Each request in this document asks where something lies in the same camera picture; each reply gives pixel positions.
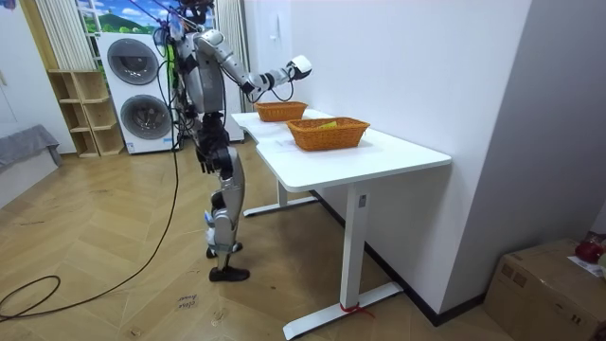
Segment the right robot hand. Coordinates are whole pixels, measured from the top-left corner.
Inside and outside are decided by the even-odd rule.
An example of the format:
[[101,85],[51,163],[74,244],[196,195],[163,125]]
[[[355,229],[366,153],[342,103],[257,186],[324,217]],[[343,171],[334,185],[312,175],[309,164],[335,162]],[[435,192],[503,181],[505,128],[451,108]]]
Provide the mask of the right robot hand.
[[299,81],[311,74],[312,64],[305,56],[299,55],[287,63],[287,69],[289,78],[293,81]]

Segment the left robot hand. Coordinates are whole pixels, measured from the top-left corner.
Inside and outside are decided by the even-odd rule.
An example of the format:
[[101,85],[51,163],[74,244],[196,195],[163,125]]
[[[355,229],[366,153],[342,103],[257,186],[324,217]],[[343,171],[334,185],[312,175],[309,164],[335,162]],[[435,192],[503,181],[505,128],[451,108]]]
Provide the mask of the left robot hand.
[[222,179],[232,176],[233,164],[228,145],[220,143],[210,146],[197,146],[196,156],[203,173],[211,174],[217,172]]

